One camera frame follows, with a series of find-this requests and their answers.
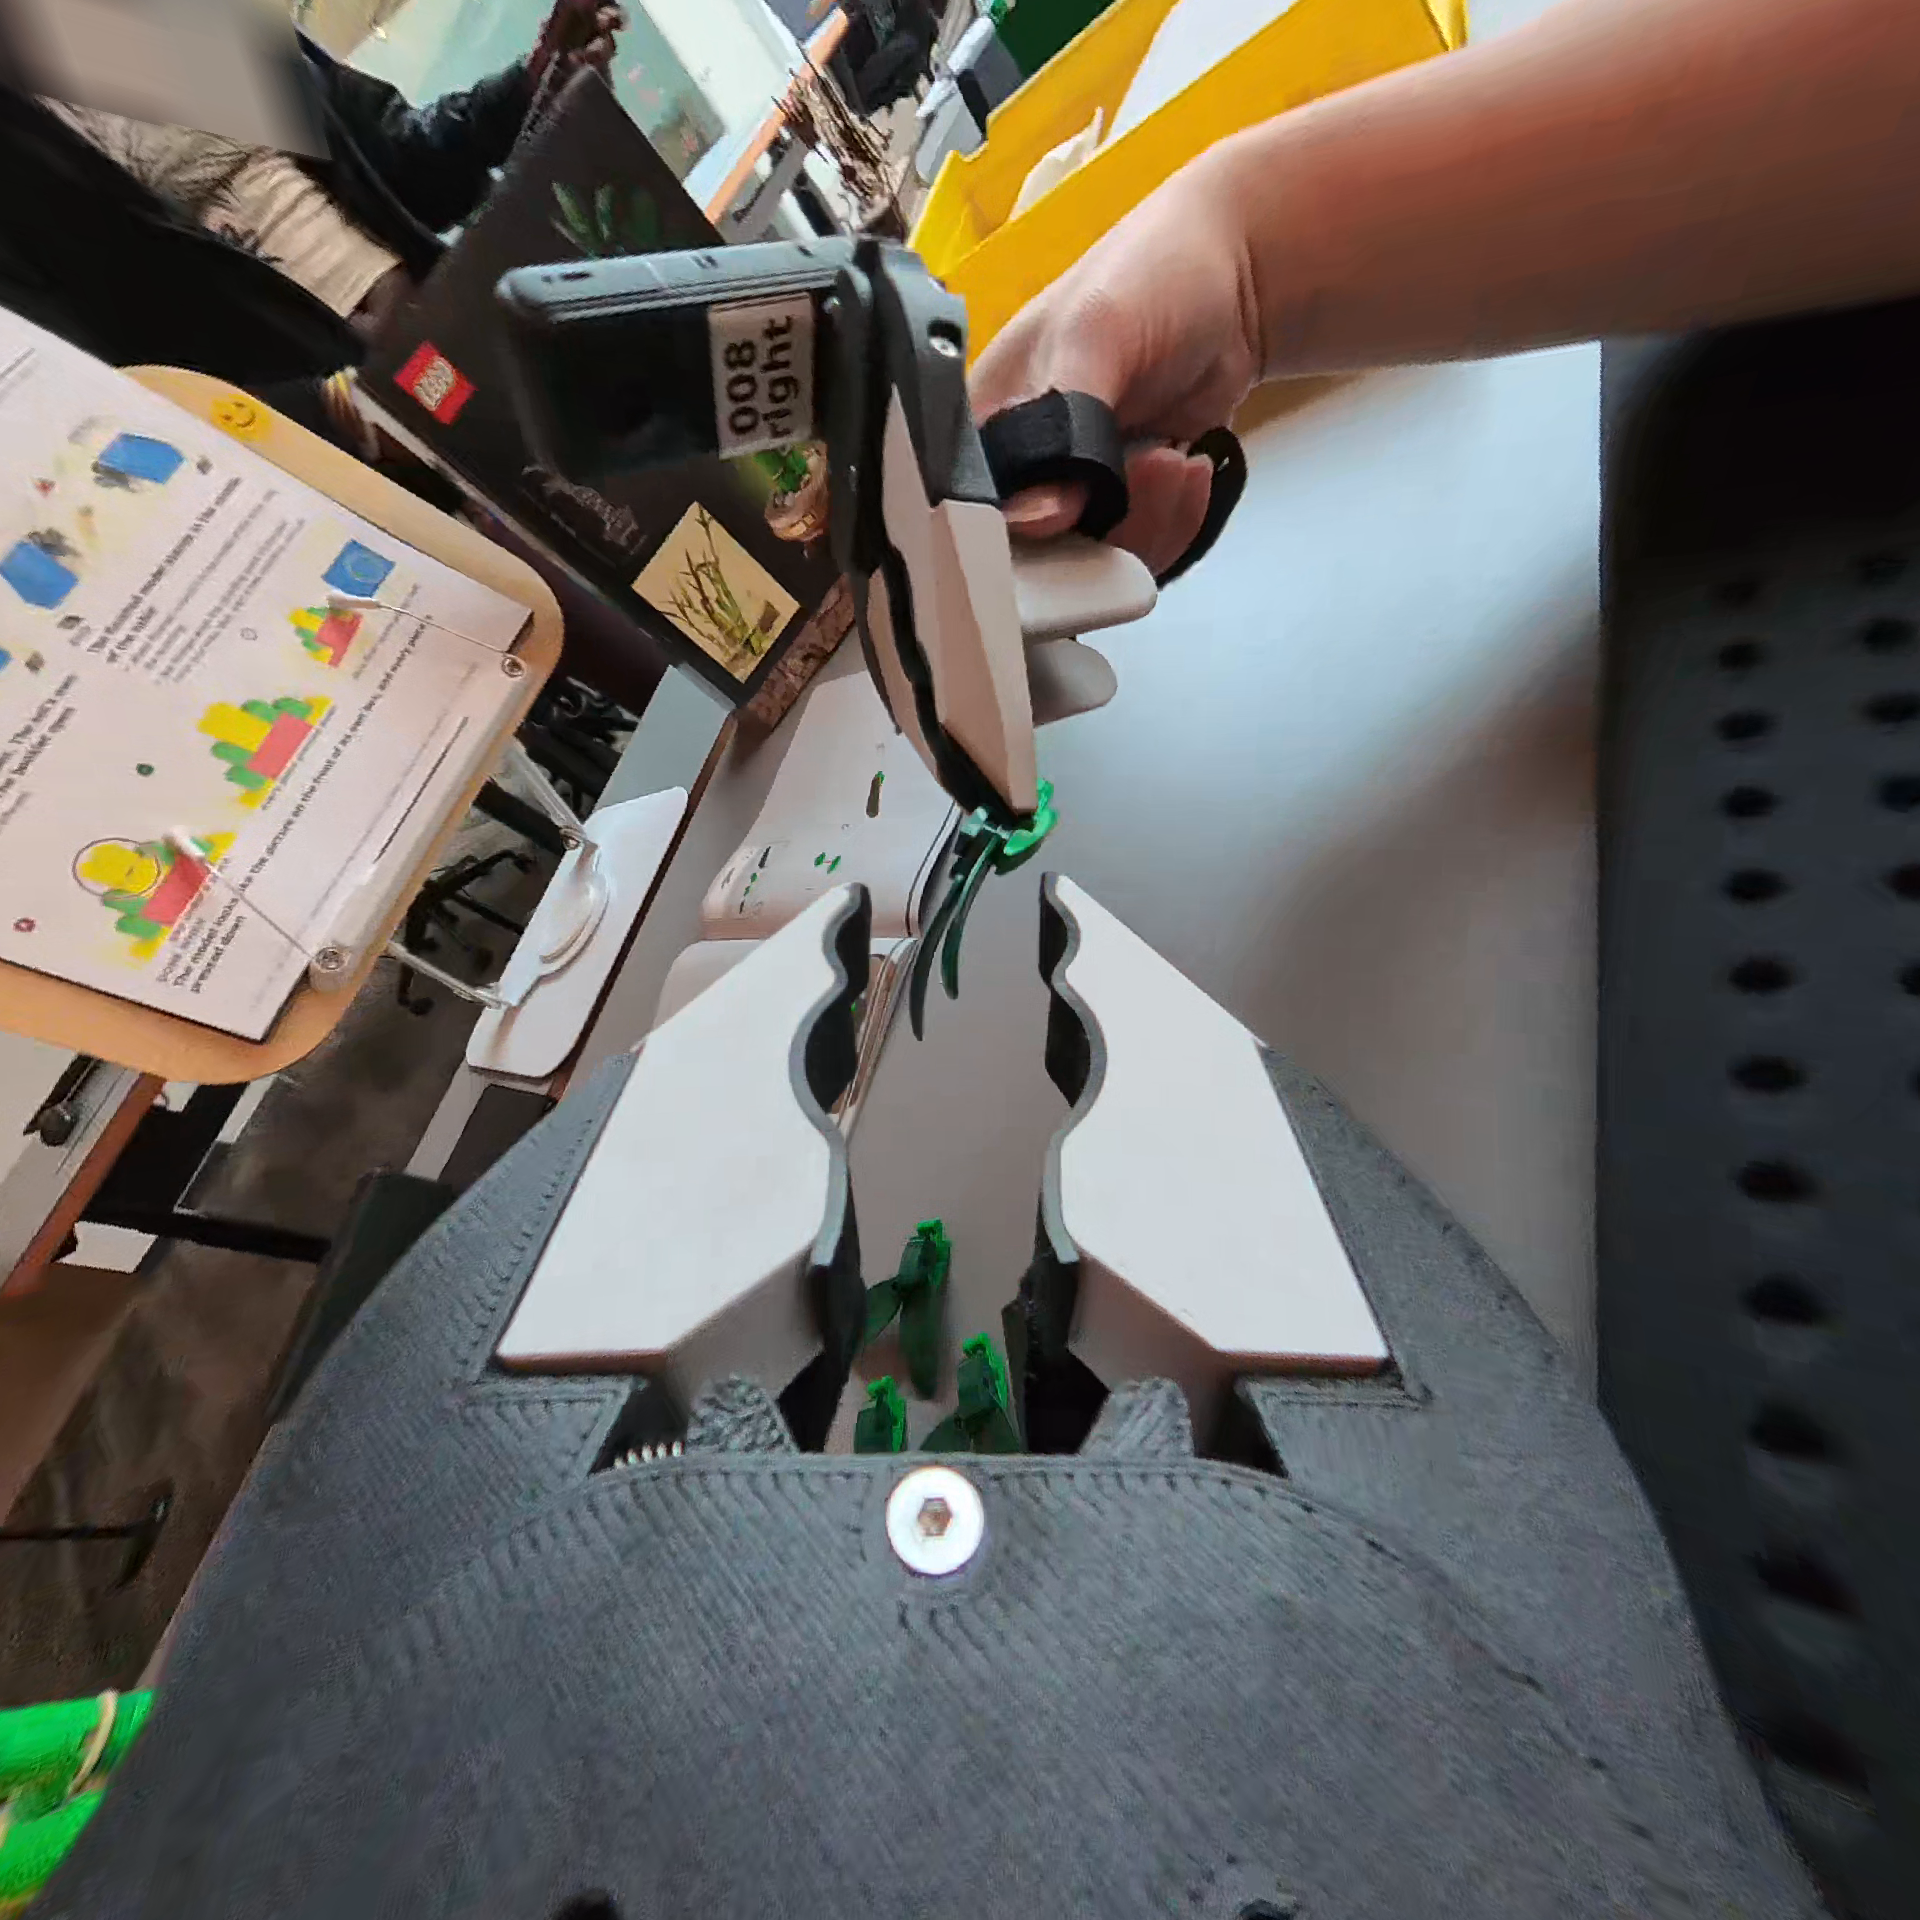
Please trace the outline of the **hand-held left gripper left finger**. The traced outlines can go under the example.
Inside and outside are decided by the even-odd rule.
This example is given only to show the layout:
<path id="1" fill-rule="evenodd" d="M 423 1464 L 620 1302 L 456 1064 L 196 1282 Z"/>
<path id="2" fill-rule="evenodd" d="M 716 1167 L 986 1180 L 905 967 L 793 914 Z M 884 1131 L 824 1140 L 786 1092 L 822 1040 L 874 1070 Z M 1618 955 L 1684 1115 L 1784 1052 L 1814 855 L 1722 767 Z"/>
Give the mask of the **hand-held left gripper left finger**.
<path id="1" fill-rule="evenodd" d="M 745 1378 L 821 1448 L 866 1325 L 833 1107 L 857 1068 L 871 891 L 836 885 L 735 949 L 637 1044 L 496 1363 L 637 1375 L 682 1408 Z"/>

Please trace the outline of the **person's right forearm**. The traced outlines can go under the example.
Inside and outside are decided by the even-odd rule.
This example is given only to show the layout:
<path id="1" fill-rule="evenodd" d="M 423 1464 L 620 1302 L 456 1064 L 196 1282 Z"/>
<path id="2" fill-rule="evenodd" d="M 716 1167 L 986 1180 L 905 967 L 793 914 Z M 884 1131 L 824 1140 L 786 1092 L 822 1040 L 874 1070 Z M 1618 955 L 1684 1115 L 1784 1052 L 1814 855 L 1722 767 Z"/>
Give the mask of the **person's right forearm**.
<path id="1" fill-rule="evenodd" d="M 1918 5 L 1554 5 L 1236 155 L 1271 378 L 1901 302 Z"/>

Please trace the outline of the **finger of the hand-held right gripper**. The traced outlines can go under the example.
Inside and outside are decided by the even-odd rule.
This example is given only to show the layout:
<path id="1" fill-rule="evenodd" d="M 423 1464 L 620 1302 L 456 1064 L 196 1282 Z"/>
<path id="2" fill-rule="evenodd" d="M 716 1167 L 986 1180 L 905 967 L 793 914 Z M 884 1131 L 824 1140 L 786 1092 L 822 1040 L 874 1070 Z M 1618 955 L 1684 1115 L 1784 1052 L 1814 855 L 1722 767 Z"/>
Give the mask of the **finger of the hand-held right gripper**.
<path id="1" fill-rule="evenodd" d="M 1039 803 L 1012 547 L 968 427 L 925 475 L 897 392 L 855 459 L 855 612 L 882 702 L 941 791 L 997 822 Z"/>

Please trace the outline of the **green lego bamboo model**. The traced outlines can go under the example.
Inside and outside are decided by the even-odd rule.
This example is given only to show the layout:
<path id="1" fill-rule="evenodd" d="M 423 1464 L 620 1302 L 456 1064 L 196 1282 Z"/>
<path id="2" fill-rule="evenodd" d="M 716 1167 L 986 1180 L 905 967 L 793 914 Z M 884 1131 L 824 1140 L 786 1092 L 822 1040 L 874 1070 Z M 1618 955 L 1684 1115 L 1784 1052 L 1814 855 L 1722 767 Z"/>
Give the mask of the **green lego bamboo model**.
<path id="1" fill-rule="evenodd" d="M 20 1916 L 103 1803 L 156 1694 L 103 1692 L 1 1709 L 1 1916 Z"/>

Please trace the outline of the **single green lego leaf piece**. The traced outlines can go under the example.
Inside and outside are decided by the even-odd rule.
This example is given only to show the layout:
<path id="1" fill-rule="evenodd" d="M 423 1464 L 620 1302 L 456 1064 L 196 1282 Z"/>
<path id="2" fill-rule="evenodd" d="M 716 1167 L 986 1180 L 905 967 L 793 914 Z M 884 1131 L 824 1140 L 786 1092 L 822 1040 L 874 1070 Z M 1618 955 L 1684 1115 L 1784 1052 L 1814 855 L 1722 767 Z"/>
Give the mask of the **single green lego leaf piece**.
<path id="1" fill-rule="evenodd" d="M 1055 822 L 1054 781 L 1039 780 L 1038 804 L 1012 824 L 994 822 L 980 807 L 958 827 L 946 887 L 921 932 L 906 978 L 905 1015 L 913 1040 L 925 1037 L 935 983 L 949 1002 L 958 1002 L 959 955 L 980 891 L 989 880 L 1017 874 L 1044 845 Z"/>

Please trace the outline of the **white stand base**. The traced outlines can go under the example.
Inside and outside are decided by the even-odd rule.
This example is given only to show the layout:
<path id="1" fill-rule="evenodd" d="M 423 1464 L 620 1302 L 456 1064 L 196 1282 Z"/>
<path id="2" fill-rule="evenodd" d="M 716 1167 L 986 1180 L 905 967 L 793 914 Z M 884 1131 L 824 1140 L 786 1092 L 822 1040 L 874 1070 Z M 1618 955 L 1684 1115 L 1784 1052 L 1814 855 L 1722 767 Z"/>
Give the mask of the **white stand base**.
<path id="1" fill-rule="evenodd" d="M 550 1077 L 585 1035 L 688 814 L 668 786 L 590 815 L 543 887 L 476 1020 L 463 1063 L 504 1082 Z"/>

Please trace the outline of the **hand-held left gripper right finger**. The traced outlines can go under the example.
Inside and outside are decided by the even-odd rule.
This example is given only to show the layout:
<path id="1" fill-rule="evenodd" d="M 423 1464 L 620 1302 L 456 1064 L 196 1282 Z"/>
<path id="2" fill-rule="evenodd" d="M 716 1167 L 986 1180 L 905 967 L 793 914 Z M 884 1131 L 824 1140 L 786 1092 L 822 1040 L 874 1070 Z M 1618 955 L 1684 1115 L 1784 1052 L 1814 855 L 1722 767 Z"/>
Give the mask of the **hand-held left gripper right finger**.
<path id="1" fill-rule="evenodd" d="M 1268 1050 L 1060 874 L 1039 880 L 1039 1347 L 1106 1388 L 1374 1378 L 1389 1344 Z"/>

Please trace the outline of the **black lego set box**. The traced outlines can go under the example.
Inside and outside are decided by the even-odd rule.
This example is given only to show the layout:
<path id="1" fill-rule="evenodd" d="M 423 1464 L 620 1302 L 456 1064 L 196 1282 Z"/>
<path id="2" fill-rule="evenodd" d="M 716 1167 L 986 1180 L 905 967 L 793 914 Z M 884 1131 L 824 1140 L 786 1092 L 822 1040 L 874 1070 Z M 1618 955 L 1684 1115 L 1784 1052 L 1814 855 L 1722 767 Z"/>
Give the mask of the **black lego set box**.
<path id="1" fill-rule="evenodd" d="M 598 76 L 572 80 L 439 266 L 374 339 L 360 391 L 381 423 L 625 628 L 769 725 L 850 623 L 815 445 L 704 456 L 582 487 L 521 431 L 498 279 L 605 255 L 706 250 L 718 231 Z"/>

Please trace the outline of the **black perforated pad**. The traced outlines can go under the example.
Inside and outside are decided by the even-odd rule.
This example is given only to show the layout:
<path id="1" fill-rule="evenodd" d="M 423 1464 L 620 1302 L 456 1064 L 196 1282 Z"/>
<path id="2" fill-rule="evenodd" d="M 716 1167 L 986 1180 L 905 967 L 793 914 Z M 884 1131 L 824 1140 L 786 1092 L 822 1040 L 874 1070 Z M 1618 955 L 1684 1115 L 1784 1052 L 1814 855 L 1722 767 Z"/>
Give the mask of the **black perforated pad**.
<path id="1" fill-rule="evenodd" d="M 1599 405 L 1599 1404 L 1822 1899 L 1914 1916 L 1914 299 Z"/>

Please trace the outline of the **group of green lego leaves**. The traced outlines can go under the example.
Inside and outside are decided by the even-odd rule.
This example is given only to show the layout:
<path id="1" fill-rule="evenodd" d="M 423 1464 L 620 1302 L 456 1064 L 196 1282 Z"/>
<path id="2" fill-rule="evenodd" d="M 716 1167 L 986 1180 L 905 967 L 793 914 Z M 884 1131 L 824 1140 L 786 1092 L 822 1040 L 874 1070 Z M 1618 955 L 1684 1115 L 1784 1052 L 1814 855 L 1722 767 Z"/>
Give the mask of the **group of green lego leaves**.
<path id="1" fill-rule="evenodd" d="M 906 1402 L 930 1404 L 946 1367 L 946 1288 L 953 1240 L 940 1219 L 922 1219 L 903 1245 L 895 1272 L 868 1287 L 866 1342 L 894 1333 L 903 1375 L 868 1381 L 855 1415 L 853 1452 L 906 1452 Z M 953 1363 L 953 1408 L 922 1435 L 930 1453 L 1012 1456 L 1023 1448 L 1008 1363 L 992 1334 L 966 1334 Z"/>

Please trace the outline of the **person's right hand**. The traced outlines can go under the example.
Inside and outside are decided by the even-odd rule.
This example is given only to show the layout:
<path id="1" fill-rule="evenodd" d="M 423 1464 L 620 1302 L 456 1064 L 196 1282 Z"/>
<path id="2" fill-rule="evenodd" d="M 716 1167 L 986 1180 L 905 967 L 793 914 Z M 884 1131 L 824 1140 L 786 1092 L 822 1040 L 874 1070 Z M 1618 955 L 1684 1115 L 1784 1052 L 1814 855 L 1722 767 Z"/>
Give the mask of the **person's right hand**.
<path id="1" fill-rule="evenodd" d="M 975 359 L 973 418 L 1047 392 L 1114 416 L 1128 511 L 1110 539 L 1164 574 L 1198 539 L 1212 464 L 1189 452 L 1264 371 L 1256 213 L 1244 134 L 1213 144 L 1034 295 Z"/>

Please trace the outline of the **yellow plastic bin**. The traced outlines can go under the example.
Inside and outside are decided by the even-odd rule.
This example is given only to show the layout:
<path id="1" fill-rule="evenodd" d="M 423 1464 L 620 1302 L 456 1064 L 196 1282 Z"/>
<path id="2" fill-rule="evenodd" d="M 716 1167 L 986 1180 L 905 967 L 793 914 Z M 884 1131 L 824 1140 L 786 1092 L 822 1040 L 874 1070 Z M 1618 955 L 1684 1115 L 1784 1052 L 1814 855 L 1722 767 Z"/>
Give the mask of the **yellow plastic bin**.
<path id="1" fill-rule="evenodd" d="M 909 247 L 966 308 L 966 360 L 1217 140 L 1468 38 L 1458 3 L 1118 3 L 941 162 Z"/>

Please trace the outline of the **printed instruction sheet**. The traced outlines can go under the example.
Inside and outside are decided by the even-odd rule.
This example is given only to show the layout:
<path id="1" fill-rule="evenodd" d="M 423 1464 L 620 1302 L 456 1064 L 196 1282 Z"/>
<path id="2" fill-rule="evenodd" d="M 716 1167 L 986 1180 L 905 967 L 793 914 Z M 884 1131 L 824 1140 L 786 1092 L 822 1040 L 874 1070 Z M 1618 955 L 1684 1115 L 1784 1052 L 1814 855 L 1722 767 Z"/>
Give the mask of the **printed instruction sheet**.
<path id="1" fill-rule="evenodd" d="M 4 962 L 264 1040 L 351 955 L 530 611 L 4 312 Z"/>

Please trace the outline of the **lego instruction booklet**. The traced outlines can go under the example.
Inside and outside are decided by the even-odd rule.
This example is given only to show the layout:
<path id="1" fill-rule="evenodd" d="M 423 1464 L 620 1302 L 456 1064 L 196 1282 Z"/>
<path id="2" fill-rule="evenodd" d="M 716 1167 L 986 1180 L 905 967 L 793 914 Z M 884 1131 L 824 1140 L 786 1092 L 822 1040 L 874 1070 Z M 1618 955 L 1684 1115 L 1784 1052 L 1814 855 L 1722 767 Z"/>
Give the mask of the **lego instruction booklet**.
<path id="1" fill-rule="evenodd" d="M 871 898 L 868 997 L 886 1006 L 905 978 L 922 901 L 961 815 L 866 674 L 814 682 L 790 723 L 751 827 L 706 887 L 701 935 L 663 981 L 656 1023 L 817 896 L 853 883 Z"/>

